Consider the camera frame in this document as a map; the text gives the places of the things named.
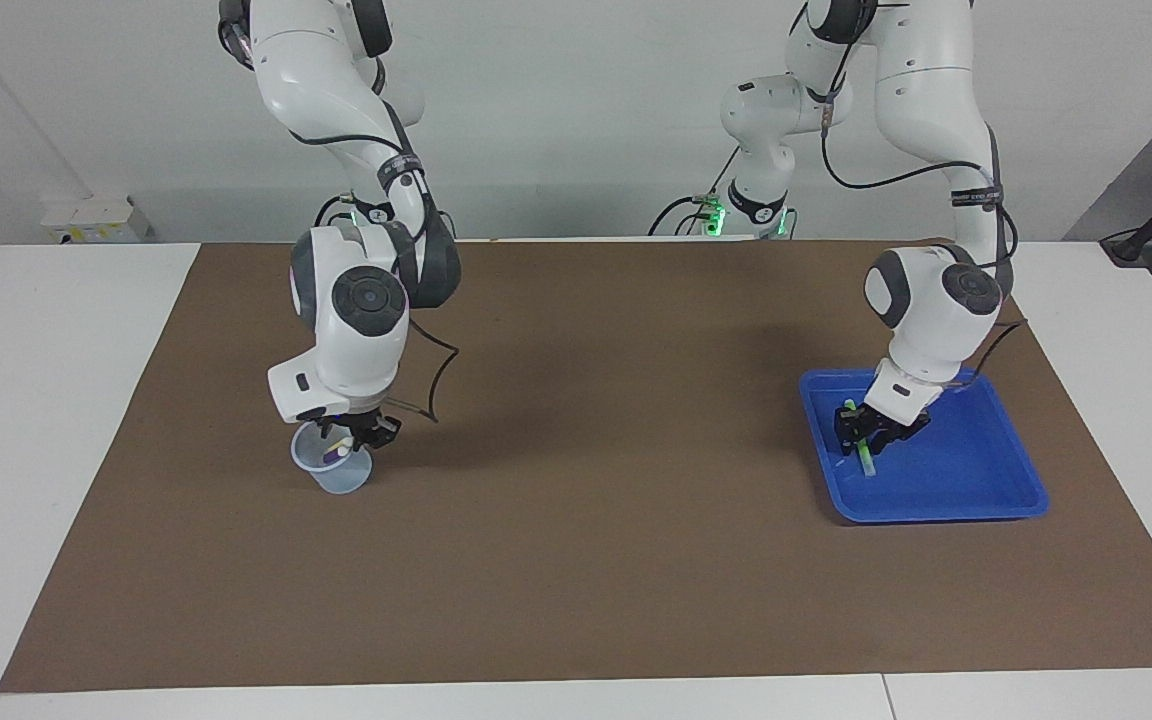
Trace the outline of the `brown table mat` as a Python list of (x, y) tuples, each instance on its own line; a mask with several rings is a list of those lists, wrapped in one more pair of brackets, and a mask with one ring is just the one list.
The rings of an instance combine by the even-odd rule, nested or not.
[(1, 692), (1152, 667), (1152, 539), (1029, 331), (1043, 518), (861, 526), (797, 382), (870, 366), (865, 242), (467, 243), (461, 347), (351, 495), (293, 465), (282, 245), (198, 251)]

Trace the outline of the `blue plastic tray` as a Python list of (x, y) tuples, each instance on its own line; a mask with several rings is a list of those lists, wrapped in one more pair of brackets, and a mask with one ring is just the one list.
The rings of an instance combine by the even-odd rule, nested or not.
[(799, 396), (824, 483), (835, 509), (861, 524), (1038, 518), (1049, 497), (1001, 397), (986, 376), (947, 389), (931, 409), (931, 424), (876, 457), (864, 477), (856, 455), (842, 455), (835, 410), (859, 402), (872, 369), (827, 369), (799, 378)]

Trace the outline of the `clear plastic cup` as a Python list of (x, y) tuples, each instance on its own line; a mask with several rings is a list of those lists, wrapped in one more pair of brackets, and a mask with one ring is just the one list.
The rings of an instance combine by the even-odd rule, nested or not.
[(329, 495), (348, 495), (364, 486), (374, 469), (374, 461), (369, 450), (353, 452), (342, 464), (321, 468), (321, 456), (326, 448), (338, 439), (349, 435), (348, 430), (333, 425), (328, 438), (320, 439), (316, 423), (306, 420), (291, 435), (291, 462), (305, 471), (317, 483), (317, 486)]

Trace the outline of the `white wall box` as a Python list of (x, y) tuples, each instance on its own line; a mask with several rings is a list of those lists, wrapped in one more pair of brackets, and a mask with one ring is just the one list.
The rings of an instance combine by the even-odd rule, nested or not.
[(128, 197), (91, 197), (73, 204), (50, 204), (41, 229), (51, 241), (67, 243), (147, 243), (156, 229)]

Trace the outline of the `green pen white cap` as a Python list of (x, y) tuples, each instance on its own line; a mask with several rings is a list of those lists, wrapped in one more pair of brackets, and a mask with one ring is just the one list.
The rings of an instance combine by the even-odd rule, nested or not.
[[(844, 406), (856, 406), (856, 402), (852, 400), (852, 397), (846, 397)], [(869, 478), (876, 477), (877, 473), (876, 461), (873, 452), (870, 450), (869, 442), (867, 445), (861, 446), (859, 450), (854, 450), (852, 454), (855, 454), (856, 457), (858, 457), (861, 470), (863, 470), (864, 477)]]

